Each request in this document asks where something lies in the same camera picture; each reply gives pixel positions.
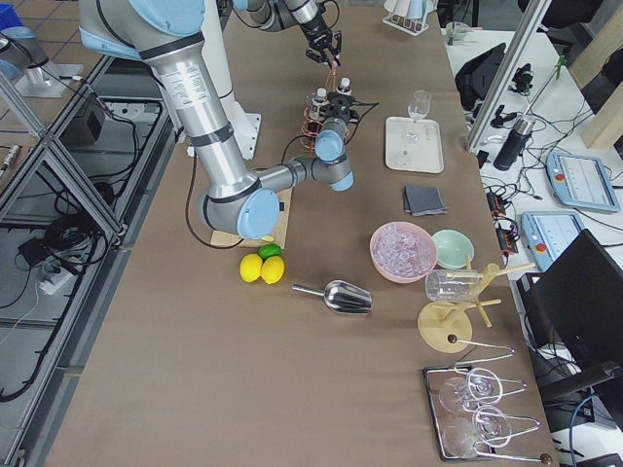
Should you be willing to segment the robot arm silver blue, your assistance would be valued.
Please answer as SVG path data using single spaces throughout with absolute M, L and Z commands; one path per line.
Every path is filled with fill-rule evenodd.
M 233 1 L 237 13 L 246 12 L 250 25 L 266 32 L 298 27 L 307 41 L 306 57 L 332 67 L 341 65 L 342 32 L 334 31 L 324 18 L 324 1 L 242 0 Z
M 312 179 L 335 191 L 353 184 L 347 133 L 356 113 L 348 81 L 320 108 L 314 154 L 255 171 L 243 159 L 203 57 L 206 18 L 218 15 L 206 1 L 82 1 L 82 42 L 101 54 L 141 61 L 158 74 L 210 185 L 200 214 L 215 231 L 258 239 L 279 218 L 278 193 Z

